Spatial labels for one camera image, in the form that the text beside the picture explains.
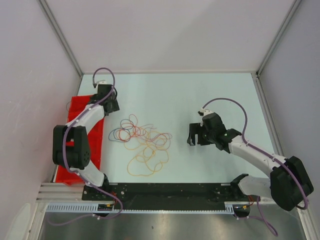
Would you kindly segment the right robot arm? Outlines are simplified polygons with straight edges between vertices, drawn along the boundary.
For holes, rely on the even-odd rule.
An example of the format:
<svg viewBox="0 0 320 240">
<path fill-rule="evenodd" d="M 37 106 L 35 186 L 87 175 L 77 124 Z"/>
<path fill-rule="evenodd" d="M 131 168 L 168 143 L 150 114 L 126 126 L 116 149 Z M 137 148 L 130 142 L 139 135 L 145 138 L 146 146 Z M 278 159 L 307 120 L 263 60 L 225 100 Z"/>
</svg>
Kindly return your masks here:
<svg viewBox="0 0 320 240">
<path fill-rule="evenodd" d="M 233 180 L 231 196 L 242 201 L 248 195 L 272 199 L 286 211 L 298 208 L 301 202 L 308 205 L 308 196 L 314 186 L 302 161 L 269 153 L 244 139 L 236 129 L 226 129 L 221 117 L 215 112 L 200 113 L 199 123 L 189 125 L 187 143 L 190 146 L 215 145 L 220 151 L 238 156 L 262 171 L 266 177 L 242 174 Z"/>
</svg>

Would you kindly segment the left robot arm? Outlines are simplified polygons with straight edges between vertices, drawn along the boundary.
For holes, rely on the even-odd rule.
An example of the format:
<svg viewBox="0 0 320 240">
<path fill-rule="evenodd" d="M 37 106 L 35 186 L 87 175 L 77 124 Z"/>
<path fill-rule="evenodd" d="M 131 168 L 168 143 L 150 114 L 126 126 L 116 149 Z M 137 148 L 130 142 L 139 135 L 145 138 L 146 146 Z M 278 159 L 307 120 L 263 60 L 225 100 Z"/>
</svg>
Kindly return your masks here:
<svg viewBox="0 0 320 240">
<path fill-rule="evenodd" d="M 58 166 L 56 181 L 72 185 L 84 182 L 100 200 L 110 196 L 106 174 L 100 171 L 104 119 L 119 111 L 117 90 L 99 84 L 93 95 L 74 96 L 68 122 L 53 129 L 52 160 Z"/>
</svg>

